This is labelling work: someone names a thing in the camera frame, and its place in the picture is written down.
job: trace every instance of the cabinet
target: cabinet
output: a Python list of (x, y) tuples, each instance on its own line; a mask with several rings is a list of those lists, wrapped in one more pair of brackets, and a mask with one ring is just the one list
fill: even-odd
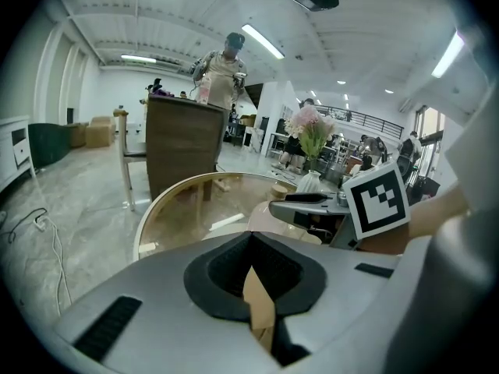
[(0, 192), (25, 171), (35, 178), (28, 136), (28, 117), (0, 120)]

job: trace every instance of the floor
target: floor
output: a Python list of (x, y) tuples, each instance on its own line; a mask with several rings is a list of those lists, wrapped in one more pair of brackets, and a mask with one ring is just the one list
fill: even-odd
[[(272, 175), (275, 158), (262, 157), (239, 146), (224, 143), (219, 171), (243, 171)], [(282, 180), (297, 183), (301, 176), (281, 172)], [(150, 204), (145, 162), (131, 164), (130, 174), (136, 211), (128, 209), (117, 158), (117, 144), (108, 148), (73, 150), (59, 162), (7, 191), (1, 210), (8, 212), (2, 231), (23, 216), (46, 207), (58, 226), (63, 262), (73, 302), (132, 262), (133, 239), (142, 215)], [(25, 317), (50, 326), (58, 318), (55, 301), (59, 276), (52, 251), (53, 231), (39, 231), (34, 215), (16, 229), (16, 240), (0, 242), (0, 267), (5, 283)], [(61, 311), (69, 306), (63, 286)]]

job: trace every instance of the round glass table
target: round glass table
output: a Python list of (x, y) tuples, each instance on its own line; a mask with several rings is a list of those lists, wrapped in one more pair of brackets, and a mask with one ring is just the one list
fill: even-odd
[(136, 233), (133, 260), (156, 252), (241, 231), (272, 231), (320, 244), (319, 238), (270, 215), (273, 186), (295, 192), (287, 182), (247, 173), (209, 173), (165, 190), (144, 214)]

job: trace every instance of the balcony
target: balcony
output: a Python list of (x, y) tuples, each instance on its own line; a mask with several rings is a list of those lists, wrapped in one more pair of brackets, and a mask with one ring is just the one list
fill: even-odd
[(329, 115), (336, 121), (345, 121), (360, 125), (387, 134), (396, 139), (402, 137), (404, 128), (395, 123), (343, 108), (328, 107), (326, 105), (316, 105), (316, 108), (321, 114)]

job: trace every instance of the ceiling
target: ceiling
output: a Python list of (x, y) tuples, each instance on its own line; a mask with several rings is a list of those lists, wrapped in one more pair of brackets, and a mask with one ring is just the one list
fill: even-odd
[(323, 104), (342, 107), (347, 93), (360, 111), (368, 104), (396, 109), (429, 82), (428, 68), (455, 32), (446, 0), (340, 0), (326, 12), (308, 12), (291, 0), (63, 2), (102, 65), (122, 65), (120, 56), (128, 53), (169, 61), (168, 70), (183, 73), (250, 23), (285, 58), (277, 60), (248, 36), (240, 54), (248, 84), (290, 79), (301, 99), (314, 90)]

